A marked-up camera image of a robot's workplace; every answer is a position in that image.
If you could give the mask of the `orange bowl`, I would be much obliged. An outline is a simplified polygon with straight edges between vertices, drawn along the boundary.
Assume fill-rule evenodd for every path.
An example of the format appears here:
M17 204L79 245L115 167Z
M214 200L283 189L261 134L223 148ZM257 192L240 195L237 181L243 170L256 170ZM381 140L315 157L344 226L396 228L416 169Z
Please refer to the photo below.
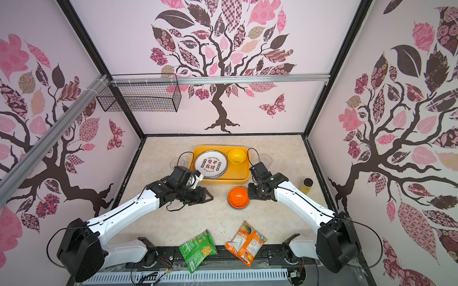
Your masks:
M233 188L228 193L227 201L234 209L244 209L250 203L247 189L243 187Z

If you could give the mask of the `yellow bowls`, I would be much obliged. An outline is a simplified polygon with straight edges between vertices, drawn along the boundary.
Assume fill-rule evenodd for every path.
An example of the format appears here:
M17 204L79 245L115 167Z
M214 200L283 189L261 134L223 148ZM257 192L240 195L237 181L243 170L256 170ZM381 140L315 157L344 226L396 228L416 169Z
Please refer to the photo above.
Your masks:
M229 151L227 158L232 164L242 164L247 160L247 154L244 150L235 148Z

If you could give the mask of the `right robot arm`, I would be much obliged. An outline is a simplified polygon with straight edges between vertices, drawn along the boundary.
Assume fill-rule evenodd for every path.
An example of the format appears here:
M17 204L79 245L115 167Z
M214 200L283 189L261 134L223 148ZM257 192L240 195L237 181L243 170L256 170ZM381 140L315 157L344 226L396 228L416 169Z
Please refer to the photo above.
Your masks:
M282 243L282 255L287 263L296 264L303 258L309 258L319 260L330 272L338 273L362 251L356 225L372 231L380 244L378 260L370 266L356 268L372 269L382 262L384 243L373 228L352 220L345 212L336 213L318 204L295 187L285 175L272 174L263 162L252 164L249 171L253 179L248 185L248 197L251 200L283 203L315 233L313 239L294 234Z

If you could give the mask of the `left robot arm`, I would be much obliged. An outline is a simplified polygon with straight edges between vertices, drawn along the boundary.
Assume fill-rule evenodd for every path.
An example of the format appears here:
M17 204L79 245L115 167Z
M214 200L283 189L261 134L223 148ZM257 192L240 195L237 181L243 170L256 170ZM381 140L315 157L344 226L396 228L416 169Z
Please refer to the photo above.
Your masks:
M156 263L158 253L147 238L120 244L109 242L136 220L174 200L192 206L212 201L213 195L197 182L192 185L152 182L140 194L106 214L71 222L64 229L58 260L75 282L84 282L104 268L126 263L150 268Z

